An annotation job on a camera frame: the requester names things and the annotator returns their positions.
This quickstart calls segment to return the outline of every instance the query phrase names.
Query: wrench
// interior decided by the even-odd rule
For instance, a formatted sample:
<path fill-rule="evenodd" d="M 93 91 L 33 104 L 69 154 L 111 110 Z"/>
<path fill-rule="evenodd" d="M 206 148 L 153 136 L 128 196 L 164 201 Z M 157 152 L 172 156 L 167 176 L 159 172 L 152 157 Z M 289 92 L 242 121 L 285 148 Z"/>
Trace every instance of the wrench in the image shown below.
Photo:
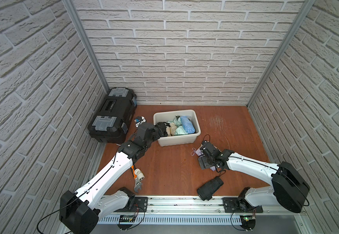
<path fill-rule="evenodd" d="M 134 178 L 134 191 L 138 193 L 138 190 L 142 190 L 142 182 L 139 180 L 137 175 L 134 173 L 135 171 L 135 166 L 131 167 L 132 173 L 133 173 L 133 178 Z"/>
<path fill-rule="evenodd" d="M 138 190 L 142 190 L 142 182 L 135 176 L 136 178 L 134 179 L 134 191 L 138 193 Z"/>

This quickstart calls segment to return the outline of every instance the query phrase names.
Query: wooden floor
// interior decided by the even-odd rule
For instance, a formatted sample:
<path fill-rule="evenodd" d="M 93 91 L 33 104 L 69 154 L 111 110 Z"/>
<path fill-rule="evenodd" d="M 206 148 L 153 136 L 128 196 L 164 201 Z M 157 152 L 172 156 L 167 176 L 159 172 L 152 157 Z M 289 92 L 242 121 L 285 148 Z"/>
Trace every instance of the wooden floor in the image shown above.
<path fill-rule="evenodd" d="M 139 105 L 134 116 L 144 116 L 152 123 L 156 112 L 187 109 L 196 112 L 201 135 L 192 144 L 161 147 L 158 142 L 154 142 L 144 157 L 135 164 L 145 175 L 140 195 L 197 195 L 197 188 L 218 175 L 210 169 L 201 170 L 197 155 L 191 156 L 192 148 L 200 147 L 206 134 L 210 135 L 211 143 L 221 151 L 232 149 L 243 156 L 269 161 L 254 123 L 244 106 Z M 134 131 L 135 126 L 131 124 L 128 137 Z M 111 160 L 117 148 L 116 144 L 107 144 L 98 171 Z M 265 182 L 238 171 L 229 170 L 220 178 L 224 185 L 215 195 L 237 196 L 248 186 L 252 188 L 268 186 Z M 133 191 L 134 179 L 130 170 L 120 176 L 106 194 L 113 194 L 124 186 Z"/>

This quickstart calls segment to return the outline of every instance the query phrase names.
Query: white brick wall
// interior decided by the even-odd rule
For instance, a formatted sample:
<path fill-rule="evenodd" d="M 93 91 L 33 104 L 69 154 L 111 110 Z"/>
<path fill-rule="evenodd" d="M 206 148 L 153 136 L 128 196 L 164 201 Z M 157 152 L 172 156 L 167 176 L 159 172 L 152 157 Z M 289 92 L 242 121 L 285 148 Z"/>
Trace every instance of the white brick wall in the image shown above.
<path fill-rule="evenodd" d="M 103 94 L 62 1 L 0 1 L 0 233 L 34 233 L 81 186 Z M 58 226 L 54 215 L 40 229 Z"/>
<path fill-rule="evenodd" d="M 111 87 L 132 88 L 140 104 L 196 105 L 246 104 L 251 95 L 246 88 L 254 88 L 302 5 L 301 0 L 74 2 Z M 206 96 L 213 87 L 225 87 L 231 96 Z M 158 96 L 158 88 L 167 95 Z M 172 92 L 181 95 L 174 100 Z"/>
<path fill-rule="evenodd" d="M 339 233 L 339 1 L 317 0 L 250 108 L 271 160 L 310 185 L 317 233 Z"/>

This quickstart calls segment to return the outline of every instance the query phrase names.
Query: black toolbox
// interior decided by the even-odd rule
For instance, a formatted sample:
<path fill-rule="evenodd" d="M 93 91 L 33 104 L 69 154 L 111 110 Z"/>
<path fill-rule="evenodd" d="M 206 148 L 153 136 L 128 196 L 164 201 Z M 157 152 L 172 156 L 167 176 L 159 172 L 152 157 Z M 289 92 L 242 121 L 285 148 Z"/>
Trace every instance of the black toolbox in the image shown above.
<path fill-rule="evenodd" d="M 136 99 L 131 89 L 111 89 L 88 125 L 90 136 L 103 143 L 124 143 L 136 110 Z"/>

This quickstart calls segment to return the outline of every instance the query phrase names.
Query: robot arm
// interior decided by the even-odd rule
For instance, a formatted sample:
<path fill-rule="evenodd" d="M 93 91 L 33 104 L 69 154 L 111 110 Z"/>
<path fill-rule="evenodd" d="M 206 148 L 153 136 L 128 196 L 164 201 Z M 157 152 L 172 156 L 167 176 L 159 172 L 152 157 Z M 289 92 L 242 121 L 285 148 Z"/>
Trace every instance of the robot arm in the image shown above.
<path fill-rule="evenodd" d="M 144 156 L 151 143 L 167 135 L 164 123 L 139 124 L 134 140 L 128 140 L 117 150 L 111 161 L 89 182 L 74 193 L 66 191 L 60 199 L 59 219 L 74 234 L 90 233 L 100 218 L 121 208 L 133 206 L 135 194 L 119 189 L 104 199 L 103 194 L 137 160 Z"/>
<path fill-rule="evenodd" d="M 261 162 L 229 149 L 220 152 L 208 141 L 202 142 L 200 150 L 204 155 L 198 159 L 202 169 L 215 166 L 240 171 L 270 185 L 258 189 L 245 188 L 237 199 L 242 211 L 259 205 L 281 205 L 291 212 L 301 212 L 310 188 L 290 163 Z"/>

